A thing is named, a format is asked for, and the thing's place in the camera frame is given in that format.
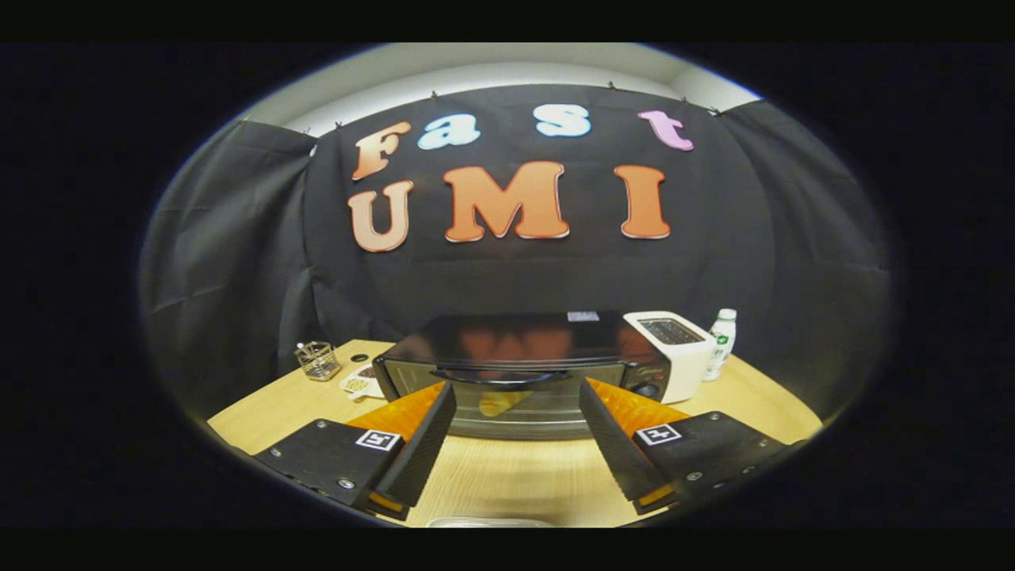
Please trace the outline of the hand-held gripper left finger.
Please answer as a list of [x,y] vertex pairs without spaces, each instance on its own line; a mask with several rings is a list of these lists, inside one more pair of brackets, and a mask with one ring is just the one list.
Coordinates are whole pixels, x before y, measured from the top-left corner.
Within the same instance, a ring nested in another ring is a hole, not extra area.
[[344,423],[312,420],[256,459],[338,504],[404,521],[456,411],[453,386],[438,382]]

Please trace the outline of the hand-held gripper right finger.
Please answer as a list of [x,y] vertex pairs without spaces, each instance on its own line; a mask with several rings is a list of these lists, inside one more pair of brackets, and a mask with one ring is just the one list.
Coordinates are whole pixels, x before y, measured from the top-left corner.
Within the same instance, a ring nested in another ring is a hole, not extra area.
[[639,515],[702,503],[805,444],[786,444],[724,412],[689,416],[587,378],[579,406],[622,494]]

